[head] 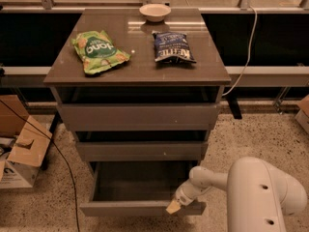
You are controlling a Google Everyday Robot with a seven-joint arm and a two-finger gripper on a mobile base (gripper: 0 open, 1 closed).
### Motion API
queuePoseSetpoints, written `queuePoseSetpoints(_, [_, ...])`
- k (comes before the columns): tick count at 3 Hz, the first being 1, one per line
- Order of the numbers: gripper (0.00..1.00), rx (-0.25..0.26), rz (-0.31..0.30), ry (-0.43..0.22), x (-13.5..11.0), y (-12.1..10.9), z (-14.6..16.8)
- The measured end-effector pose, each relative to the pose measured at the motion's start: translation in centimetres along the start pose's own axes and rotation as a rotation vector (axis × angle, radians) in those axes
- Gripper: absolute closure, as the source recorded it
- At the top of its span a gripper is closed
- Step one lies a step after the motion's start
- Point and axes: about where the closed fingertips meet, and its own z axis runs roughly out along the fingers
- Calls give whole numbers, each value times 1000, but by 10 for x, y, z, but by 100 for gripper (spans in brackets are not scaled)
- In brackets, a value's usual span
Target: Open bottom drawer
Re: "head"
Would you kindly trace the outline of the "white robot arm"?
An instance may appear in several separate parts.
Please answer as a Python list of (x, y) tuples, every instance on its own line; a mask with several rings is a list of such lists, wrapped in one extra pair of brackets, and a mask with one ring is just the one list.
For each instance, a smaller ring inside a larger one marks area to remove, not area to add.
[(306, 190), (295, 177), (262, 159), (244, 157), (227, 173), (193, 167), (166, 211), (174, 214), (212, 188), (227, 193), (228, 232), (286, 232), (284, 217), (307, 205)]

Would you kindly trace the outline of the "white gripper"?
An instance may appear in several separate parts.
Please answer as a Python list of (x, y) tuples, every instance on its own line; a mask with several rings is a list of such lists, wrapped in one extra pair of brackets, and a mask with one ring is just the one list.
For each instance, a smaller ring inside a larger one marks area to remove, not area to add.
[(166, 208), (166, 212), (170, 215), (176, 213), (182, 206), (188, 206), (199, 196), (204, 195), (211, 187), (198, 187), (193, 185), (190, 180), (182, 183), (175, 192), (174, 199)]

